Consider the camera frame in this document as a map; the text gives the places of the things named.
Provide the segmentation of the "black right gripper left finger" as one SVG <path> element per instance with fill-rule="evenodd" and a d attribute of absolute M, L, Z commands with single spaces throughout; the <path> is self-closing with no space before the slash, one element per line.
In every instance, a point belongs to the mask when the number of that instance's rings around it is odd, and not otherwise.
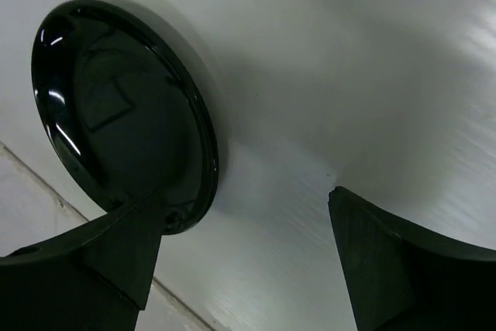
<path fill-rule="evenodd" d="M 133 330 L 162 237 L 156 196 L 1 258 L 3 330 Z"/>

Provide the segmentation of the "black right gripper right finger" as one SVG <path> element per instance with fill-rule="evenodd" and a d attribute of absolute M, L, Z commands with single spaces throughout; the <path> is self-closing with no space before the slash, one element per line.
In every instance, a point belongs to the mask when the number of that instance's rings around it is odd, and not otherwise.
<path fill-rule="evenodd" d="M 329 214 L 359 330 L 493 330 L 495 252 L 337 187 Z"/>

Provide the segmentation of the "black plate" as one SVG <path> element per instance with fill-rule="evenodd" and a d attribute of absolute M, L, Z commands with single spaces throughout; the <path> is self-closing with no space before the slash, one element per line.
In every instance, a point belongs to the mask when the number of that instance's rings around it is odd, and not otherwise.
<path fill-rule="evenodd" d="M 207 106 L 176 53 L 131 12 L 72 0 L 41 22 L 33 93 L 61 163 L 106 212 L 156 195 L 163 232 L 198 224 L 219 183 Z"/>

